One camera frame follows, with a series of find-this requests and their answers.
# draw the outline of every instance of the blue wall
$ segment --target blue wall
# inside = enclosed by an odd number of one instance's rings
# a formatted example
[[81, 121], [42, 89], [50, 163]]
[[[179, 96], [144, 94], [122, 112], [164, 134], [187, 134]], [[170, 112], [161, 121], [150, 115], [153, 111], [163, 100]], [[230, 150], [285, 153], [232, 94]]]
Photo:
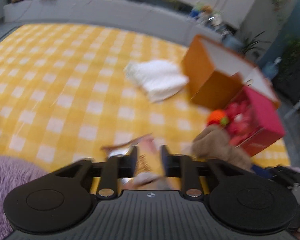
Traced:
[[297, 1], [288, 21], [279, 32], [277, 38], [270, 46], [264, 56], [258, 61], [258, 65], [262, 68], [268, 61], [274, 61], [283, 53], [287, 45], [287, 37], [300, 37], [300, 0]]

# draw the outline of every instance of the green plant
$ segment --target green plant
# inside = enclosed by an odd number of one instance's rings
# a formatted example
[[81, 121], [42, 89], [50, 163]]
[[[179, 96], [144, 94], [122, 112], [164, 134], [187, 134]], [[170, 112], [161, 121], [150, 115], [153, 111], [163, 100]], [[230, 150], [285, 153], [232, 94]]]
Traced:
[[289, 74], [289, 70], [300, 58], [300, 38], [290, 38], [285, 47], [282, 60], [279, 64], [279, 77], [281, 80]]
[[254, 36], [253, 38], [251, 38], [251, 35], [252, 33], [250, 32], [249, 33], [249, 36], [248, 37], [244, 37], [243, 38], [243, 48], [241, 49], [240, 53], [243, 54], [243, 55], [246, 55], [246, 53], [252, 49], [255, 49], [255, 50], [262, 50], [264, 51], [265, 49], [257, 46], [258, 43], [271, 43], [270, 41], [260, 41], [260, 40], [257, 40], [257, 38], [259, 36], [261, 36], [263, 33], [265, 33], [265, 31], [257, 34], [256, 36]]

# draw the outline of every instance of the gray floor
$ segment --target gray floor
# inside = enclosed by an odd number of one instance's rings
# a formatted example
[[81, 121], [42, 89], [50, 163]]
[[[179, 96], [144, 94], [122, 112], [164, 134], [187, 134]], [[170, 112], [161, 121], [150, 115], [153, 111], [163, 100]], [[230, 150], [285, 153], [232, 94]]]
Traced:
[[[21, 24], [0, 24], [0, 41], [13, 32]], [[281, 106], [278, 109], [278, 114], [284, 125], [286, 136], [284, 141], [291, 160], [291, 165], [300, 167], [300, 114], [295, 113], [288, 119], [285, 114], [293, 108], [293, 105], [283, 96], [279, 95]]]

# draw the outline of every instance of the plastic bottle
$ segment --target plastic bottle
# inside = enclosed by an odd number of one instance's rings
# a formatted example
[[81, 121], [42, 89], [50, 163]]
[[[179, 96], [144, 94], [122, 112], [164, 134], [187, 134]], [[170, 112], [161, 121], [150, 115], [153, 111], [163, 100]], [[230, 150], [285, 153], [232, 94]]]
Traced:
[[265, 75], [266, 78], [272, 80], [279, 71], [278, 64], [281, 62], [281, 58], [278, 57], [275, 59], [274, 62], [267, 62], [267, 64], [263, 67], [262, 73]]

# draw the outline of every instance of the crosshair logo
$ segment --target crosshair logo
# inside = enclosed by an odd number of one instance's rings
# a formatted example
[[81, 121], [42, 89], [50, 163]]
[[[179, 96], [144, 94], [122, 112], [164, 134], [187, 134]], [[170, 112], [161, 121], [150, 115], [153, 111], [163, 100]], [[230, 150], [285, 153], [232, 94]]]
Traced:
[[155, 197], [155, 194], [154, 193], [152, 193], [152, 192], [150, 192], [150, 193], [148, 193], [147, 195], [146, 195], [147, 197]]

